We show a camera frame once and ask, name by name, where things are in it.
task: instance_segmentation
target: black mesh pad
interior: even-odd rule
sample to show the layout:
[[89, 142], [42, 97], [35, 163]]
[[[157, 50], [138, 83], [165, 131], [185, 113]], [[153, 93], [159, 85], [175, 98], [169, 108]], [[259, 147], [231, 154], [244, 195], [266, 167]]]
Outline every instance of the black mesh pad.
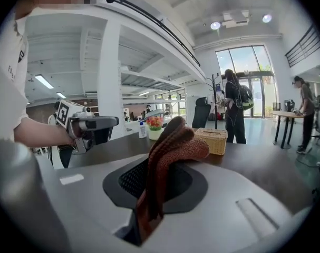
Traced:
[[[135, 210], [146, 188], [148, 159], [127, 164], [105, 177], [103, 190], [118, 207]], [[205, 196], [208, 184], [204, 176], [184, 163], [169, 168], [163, 213], [188, 212]]]

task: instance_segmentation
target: ceiling light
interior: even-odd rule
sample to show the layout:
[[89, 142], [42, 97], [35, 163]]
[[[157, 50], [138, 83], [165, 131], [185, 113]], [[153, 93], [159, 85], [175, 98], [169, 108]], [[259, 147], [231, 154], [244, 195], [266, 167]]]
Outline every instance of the ceiling light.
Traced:
[[48, 89], [53, 89], [54, 87], [50, 85], [50, 83], [41, 75], [36, 75], [35, 78], [44, 84]]
[[213, 22], [210, 27], [212, 30], [217, 30], [218, 28], [221, 27], [221, 24], [218, 22]]
[[57, 92], [57, 95], [60, 96], [62, 99], [65, 99], [65, 98], [66, 98], [66, 97], [65, 97], [62, 93], [60, 93], [60, 92]]
[[263, 16], [263, 23], [268, 23], [272, 20], [272, 16], [270, 14], [266, 14]]

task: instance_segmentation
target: metal railing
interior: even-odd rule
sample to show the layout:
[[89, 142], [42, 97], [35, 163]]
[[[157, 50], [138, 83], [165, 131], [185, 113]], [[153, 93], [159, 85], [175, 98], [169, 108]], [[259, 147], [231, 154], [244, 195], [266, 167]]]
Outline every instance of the metal railing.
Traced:
[[290, 67], [306, 59], [320, 48], [320, 36], [312, 24], [297, 44], [285, 56]]
[[128, 2], [127, 0], [115, 0], [115, 2], [124, 5], [128, 8], [131, 8], [132, 10], [140, 13], [141, 15], [143, 15], [144, 17], [146, 17], [147, 19], [151, 20], [152, 22], [154, 22], [156, 25], [158, 25], [160, 28], [162, 28], [163, 30], [165, 30], [172, 38], [174, 38], [177, 43], [179, 43], [181, 45], [181, 47], [192, 57], [192, 59], [199, 65], [201, 66], [201, 64], [197, 61], [196, 57], [191, 53], [191, 51], [184, 45], [184, 43], [168, 28], [166, 27], [160, 20], [158, 20], [157, 18], [155, 18], [153, 15], [149, 14], [147, 11], [143, 10], [142, 8]]

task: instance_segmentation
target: brown cloth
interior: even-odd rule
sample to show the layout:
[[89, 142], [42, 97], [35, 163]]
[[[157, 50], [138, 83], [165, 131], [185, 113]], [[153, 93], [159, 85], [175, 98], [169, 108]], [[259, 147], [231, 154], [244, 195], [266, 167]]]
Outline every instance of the brown cloth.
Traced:
[[141, 240], [145, 241], [163, 218], [162, 205], [166, 196], [170, 164], [178, 160], [200, 159], [209, 155], [205, 141], [194, 139], [194, 131], [185, 120], [173, 118], [149, 152], [145, 191], [137, 203]]

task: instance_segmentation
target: coat rack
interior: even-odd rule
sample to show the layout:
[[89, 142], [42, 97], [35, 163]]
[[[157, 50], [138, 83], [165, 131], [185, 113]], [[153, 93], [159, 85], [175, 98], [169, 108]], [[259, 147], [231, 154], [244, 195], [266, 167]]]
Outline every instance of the coat rack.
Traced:
[[207, 78], [208, 80], [211, 80], [212, 85], [210, 85], [209, 83], [207, 83], [212, 90], [210, 89], [210, 91], [214, 92], [214, 103], [215, 104], [215, 129], [217, 129], [217, 104], [216, 104], [216, 85], [220, 84], [221, 82], [215, 84], [215, 78], [214, 78], [214, 74], [211, 75], [211, 78]]

